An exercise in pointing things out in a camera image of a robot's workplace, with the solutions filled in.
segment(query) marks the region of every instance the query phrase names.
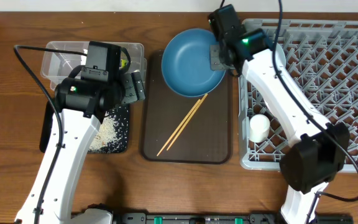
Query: white cup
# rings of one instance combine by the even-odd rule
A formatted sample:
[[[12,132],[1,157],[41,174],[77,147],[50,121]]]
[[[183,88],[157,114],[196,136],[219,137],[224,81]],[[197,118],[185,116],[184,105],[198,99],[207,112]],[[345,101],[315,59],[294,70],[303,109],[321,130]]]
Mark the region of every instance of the white cup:
[[[249,121],[249,127],[249,140],[253,141],[254,143],[260,143],[264,141],[269,135],[270,121],[265,115],[257,114],[251,117],[251,120]]]

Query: green connector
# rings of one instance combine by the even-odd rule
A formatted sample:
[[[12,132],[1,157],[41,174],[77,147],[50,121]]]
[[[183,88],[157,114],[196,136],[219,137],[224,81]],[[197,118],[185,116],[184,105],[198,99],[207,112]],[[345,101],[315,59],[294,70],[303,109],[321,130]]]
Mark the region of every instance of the green connector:
[[[154,224],[162,224],[162,217],[154,217]]]
[[[242,224],[242,218],[235,218],[234,219],[234,224]]]

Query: black base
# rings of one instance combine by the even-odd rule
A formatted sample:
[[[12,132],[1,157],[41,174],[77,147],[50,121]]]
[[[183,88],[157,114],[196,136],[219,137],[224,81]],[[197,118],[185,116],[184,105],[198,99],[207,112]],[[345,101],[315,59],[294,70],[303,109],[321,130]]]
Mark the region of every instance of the black base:
[[[317,216],[311,223],[353,224],[347,215]],[[146,215],[125,213],[115,224],[286,224],[281,215],[255,213],[250,215]]]

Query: metal bracket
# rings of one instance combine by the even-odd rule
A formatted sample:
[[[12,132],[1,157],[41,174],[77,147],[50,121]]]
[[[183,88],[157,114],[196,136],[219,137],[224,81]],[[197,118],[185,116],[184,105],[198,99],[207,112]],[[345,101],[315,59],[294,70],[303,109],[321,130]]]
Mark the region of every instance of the metal bracket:
[[[139,72],[121,75],[121,83],[125,88],[125,97],[121,102],[122,105],[145,99],[143,81]]]
[[[212,70],[232,70],[235,69],[234,66],[227,66],[221,63],[219,59],[219,45],[211,45],[209,46],[209,57],[211,61],[211,69]]]

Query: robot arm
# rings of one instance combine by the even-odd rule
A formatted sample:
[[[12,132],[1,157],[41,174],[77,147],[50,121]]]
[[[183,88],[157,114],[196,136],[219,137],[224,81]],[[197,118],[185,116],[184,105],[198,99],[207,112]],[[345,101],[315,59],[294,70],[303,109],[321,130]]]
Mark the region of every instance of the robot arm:
[[[129,61],[122,69],[121,52]],[[120,46],[90,42],[86,65],[77,70],[81,72],[81,79],[70,74],[56,87],[55,105],[62,119],[64,138],[44,194],[38,223],[112,223],[112,213],[103,209],[87,209],[84,214],[71,219],[71,208],[86,153],[106,111],[145,98],[140,74],[126,73],[130,61],[126,49]],[[45,126],[49,127],[49,124],[44,121],[42,142],[48,142],[45,156],[15,223],[34,223],[37,202],[57,150],[59,128],[56,117],[51,122],[52,128],[48,129]]]
[[[289,184],[287,198],[281,209],[282,218],[287,224],[312,221],[318,200],[316,198],[314,201],[315,193],[323,191],[343,168],[345,155],[308,121],[276,77],[272,65],[272,43],[262,29],[246,32],[232,5],[214,11],[208,19],[219,42],[219,60],[223,67],[233,66],[258,89],[288,138],[291,150],[280,161],[280,170]],[[308,101],[286,71],[285,65],[281,62],[277,62],[277,65],[284,82],[302,107],[347,149],[349,131],[345,125],[340,123],[333,126]]]
[[[283,85],[276,77],[275,70],[272,68],[272,51],[266,49],[254,55],[251,61],[245,61],[242,74],[246,79],[258,89],[263,96],[270,112],[278,119],[283,127],[284,133],[288,138],[289,146],[301,141],[301,136],[307,134],[314,136],[320,133],[320,130],[313,124],[307,122],[306,117],[300,111],[299,107],[293,102]],[[291,76],[285,70],[285,65],[277,62],[278,67],[282,69],[283,79],[292,90],[304,108],[314,115],[317,122],[325,126],[329,120],[306,99],[304,94],[297,87]],[[288,223],[306,223],[307,214],[313,204],[314,194],[317,191],[323,191],[327,187],[327,182],[322,182],[313,187],[310,192],[303,194],[288,186],[287,197],[281,209],[281,215]],[[314,219],[314,210],[311,212],[310,220]]]

